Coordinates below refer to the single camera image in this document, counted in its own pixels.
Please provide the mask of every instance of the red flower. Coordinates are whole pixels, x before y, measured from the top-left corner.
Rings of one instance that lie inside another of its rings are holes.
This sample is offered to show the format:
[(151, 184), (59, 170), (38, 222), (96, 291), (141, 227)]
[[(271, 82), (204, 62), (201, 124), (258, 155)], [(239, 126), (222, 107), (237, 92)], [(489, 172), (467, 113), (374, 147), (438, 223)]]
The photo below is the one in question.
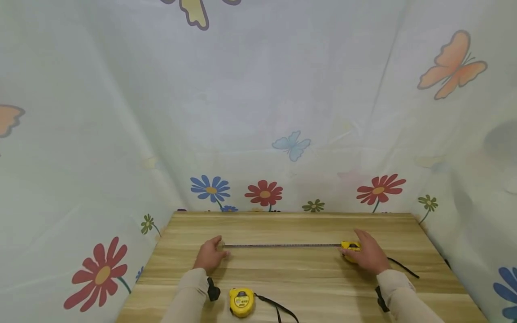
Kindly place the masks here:
[(400, 194), (402, 193), (401, 188), (394, 188), (395, 186), (402, 185), (406, 183), (405, 179), (399, 179), (394, 181), (399, 174), (393, 174), (388, 178), (388, 175), (384, 175), (379, 180), (379, 177), (375, 177), (372, 179), (373, 187), (361, 186), (357, 189), (360, 194), (357, 196), (358, 199), (364, 198), (361, 203), (368, 201), (368, 205), (373, 205), (377, 198), (379, 198), (379, 202), (388, 202), (388, 194)]
[(269, 186), (265, 180), (261, 180), (258, 182), (258, 187), (255, 185), (249, 185), (248, 190), (252, 193), (244, 194), (245, 197), (254, 197), (250, 202), (258, 203), (262, 206), (275, 205), (277, 201), (281, 200), (283, 188), (277, 186), (277, 182), (271, 182)]
[(84, 259), (83, 266), (88, 271), (79, 270), (76, 272), (72, 277), (72, 284), (81, 284), (88, 281), (90, 283), (65, 301), (63, 306), (66, 310), (81, 303), (90, 295), (90, 298), (81, 307), (81, 312), (87, 311), (95, 303), (97, 297), (99, 297), (99, 306), (103, 306), (106, 303), (107, 294), (112, 296), (117, 292), (118, 285), (112, 280), (113, 278), (120, 279), (128, 288), (126, 282), (121, 278), (126, 273), (128, 266), (115, 267), (126, 255), (128, 247), (123, 244), (115, 254), (117, 244), (118, 237), (115, 237), (110, 243), (108, 254), (105, 255), (104, 246), (99, 243), (94, 248), (95, 261), (91, 258)]

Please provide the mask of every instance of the tape measure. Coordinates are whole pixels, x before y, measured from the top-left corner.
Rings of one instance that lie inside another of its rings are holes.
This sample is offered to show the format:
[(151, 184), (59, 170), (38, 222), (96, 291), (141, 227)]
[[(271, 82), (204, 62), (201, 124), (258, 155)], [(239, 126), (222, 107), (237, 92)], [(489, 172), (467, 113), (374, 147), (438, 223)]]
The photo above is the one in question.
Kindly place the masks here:
[(246, 317), (255, 308), (255, 294), (249, 288), (230, 289), (230, 312), (237, 317)]
[(240, 318), (247, 317), (255, 308), (255, 297), (275, 307), (279, 323), (282, 323), (280, 311), (291, 315), (299, 323), (298, 318), (293, 312), (267, 297), (257, 295), (249, 288), (230, 289), (230, 312)]
[[(357, 241), (341, 241), (341, 244), (334, 243), (281, 243), (281, 244), (225, 244), (224, 241), (219, 243), (219, 248), (321, 248), (321, 247), (341, 247), (343, 249), (349, 249), (353, 251), (361, 251), (361, 244)], [(351, 263), (356, 263), (355, 260), (349, 256), (345, 256), (345, 259)]]
[[(359, 242), (348, 242), (348, 241), (341, 241), (341, 248), (353, 250), (353, 251), (361, 251), (361, 244)], [(351, 263), (356, 264), (357, 262), (353, 260), (350, 256), (344, 256), (346, 260), (348, 260)]]

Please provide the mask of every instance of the sleeve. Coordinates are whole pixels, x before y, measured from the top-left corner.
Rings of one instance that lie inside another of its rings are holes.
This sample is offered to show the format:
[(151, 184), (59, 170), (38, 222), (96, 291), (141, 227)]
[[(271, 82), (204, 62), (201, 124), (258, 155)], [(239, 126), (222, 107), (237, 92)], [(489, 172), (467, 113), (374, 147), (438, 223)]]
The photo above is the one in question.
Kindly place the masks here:
[(208, 281), (202, 268), (188, 271), (179, 281), (176, 296), (162, 323), (200, 323), (201, 310), (208, 295)]
[(399, 323), (443, 322), (422, 300), (402, 272), (389, 269), (377, 275), (381, 294)]

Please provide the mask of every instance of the wood grain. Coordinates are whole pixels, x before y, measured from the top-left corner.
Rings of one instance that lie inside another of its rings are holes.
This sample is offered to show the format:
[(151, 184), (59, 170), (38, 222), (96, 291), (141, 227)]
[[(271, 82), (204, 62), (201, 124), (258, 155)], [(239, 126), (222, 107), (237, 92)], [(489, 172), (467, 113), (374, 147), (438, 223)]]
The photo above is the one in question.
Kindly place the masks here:
[[(199, 246), (222, 235), (227, 244), (340, 243), (368, 231), (386, 254), (415, 273), (419, 297), (445, 322), (486, 322), (463, 286), (409, 213), (177, 212), (133, 289), (117, 322), (159, 323)], [(377, 305), (375, 277), (345, 261), (334, 248), (231, 249), (212, 275), (221, 288), (207, 302), (202, 322), (238, 322), (228, 291), (247, 287), (292, 310), (302, 323), (391, 322)], [(258, 302), (246, 322), (277, 322), (276, 311)], [(284, 314), (282, 321), (294, 322)]]

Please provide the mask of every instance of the white fabric wall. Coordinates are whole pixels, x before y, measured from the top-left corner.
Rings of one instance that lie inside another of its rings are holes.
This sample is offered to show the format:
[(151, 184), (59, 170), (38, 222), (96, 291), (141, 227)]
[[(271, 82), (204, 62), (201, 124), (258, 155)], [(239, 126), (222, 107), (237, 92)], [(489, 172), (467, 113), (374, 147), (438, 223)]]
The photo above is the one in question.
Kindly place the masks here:
[[(490, 321), (517, 319), (504, 310), (517, 299), (504, 269), (517, 266), (517, 3), (170, 2), (0, 4), (0, 104), (25, 111), (0, 135), (6, 321), (114, 321), (122, 281), (82, 313), (64, 308), (86, 285), (72, 277), (118, 237), (132, 288), (178, 208), (421, 221), (426, 195), (438, 206), (421, 225), (474, 300)], [(419, 79), (459, 30), (488, 68), (435, 100), (441, 85)], [(296, 131), (307, 147), (291, 161), (274, 146)], [(361, 203), (392, 174), (388, 201)], [(203, 175), (229, 187), (221, 199), (198, 197)], [(261, 180), (274, 205), (250, 196)]]

